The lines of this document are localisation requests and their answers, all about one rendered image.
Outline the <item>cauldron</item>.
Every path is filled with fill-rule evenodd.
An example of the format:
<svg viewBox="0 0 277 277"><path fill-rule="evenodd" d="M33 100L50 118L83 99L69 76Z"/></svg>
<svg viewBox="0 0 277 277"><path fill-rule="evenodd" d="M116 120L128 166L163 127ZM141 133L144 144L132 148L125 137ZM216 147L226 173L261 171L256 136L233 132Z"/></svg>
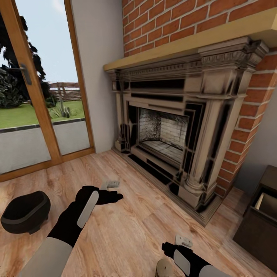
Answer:
<svg viewBox="0 0 277 277"><path fill-rule="evenodd" d="M50 199L43 191L16 197L0 219L3 228L12 234L33 234L40 230L40 225L48 220Z"/></svg>

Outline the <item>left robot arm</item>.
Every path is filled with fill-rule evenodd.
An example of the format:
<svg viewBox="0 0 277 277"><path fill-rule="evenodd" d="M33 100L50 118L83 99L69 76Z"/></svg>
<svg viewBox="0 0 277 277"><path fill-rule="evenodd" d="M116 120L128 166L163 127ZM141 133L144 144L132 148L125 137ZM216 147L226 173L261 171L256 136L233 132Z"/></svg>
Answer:
<svg viewBox="0 0 277 277"><path fill-rule="evenodd" d="M87 185L78 191L75 202L62 212L56 226L34 253L17 277L61 277L70 254L96 205L116 203L123 198L118 181L104 181L101 190Z"/></svg>

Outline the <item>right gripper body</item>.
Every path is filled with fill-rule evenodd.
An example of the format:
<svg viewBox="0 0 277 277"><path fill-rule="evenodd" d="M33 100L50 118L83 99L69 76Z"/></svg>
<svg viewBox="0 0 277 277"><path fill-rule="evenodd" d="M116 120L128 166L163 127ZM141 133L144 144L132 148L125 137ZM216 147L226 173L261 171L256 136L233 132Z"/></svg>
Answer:
<svg viewBox="0 0 277 277"><path fill-rule="evenodd" d="M171 244L169 242L165 243L165 251L164 254L168 257L171 257L174 259L174 250L177 248L178 245Z"/></svg>

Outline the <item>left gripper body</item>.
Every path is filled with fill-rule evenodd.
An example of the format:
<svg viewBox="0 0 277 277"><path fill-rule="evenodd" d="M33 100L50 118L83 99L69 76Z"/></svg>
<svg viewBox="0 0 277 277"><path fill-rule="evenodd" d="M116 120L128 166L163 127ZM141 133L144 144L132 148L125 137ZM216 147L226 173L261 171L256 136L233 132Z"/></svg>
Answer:
<svg viewBox="0 0 277 277"><path fill-rule="evenodd" d="M103 190L105 194L105 200L101 203L101 205L108 204L108 203L116 203L117 202L117 191L106 191Z"/></svg>

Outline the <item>pillar candle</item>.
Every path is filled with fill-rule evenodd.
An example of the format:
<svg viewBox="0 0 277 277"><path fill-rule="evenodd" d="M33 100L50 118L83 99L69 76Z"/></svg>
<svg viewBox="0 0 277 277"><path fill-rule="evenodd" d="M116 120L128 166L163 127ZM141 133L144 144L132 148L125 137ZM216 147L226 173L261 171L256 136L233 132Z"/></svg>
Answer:
<svg viewBox="0 0 277 277"><path fill-rule="evenodd" d="M174 271L168 260L161 259L157 263L155 277L174 277Z"/></svg>

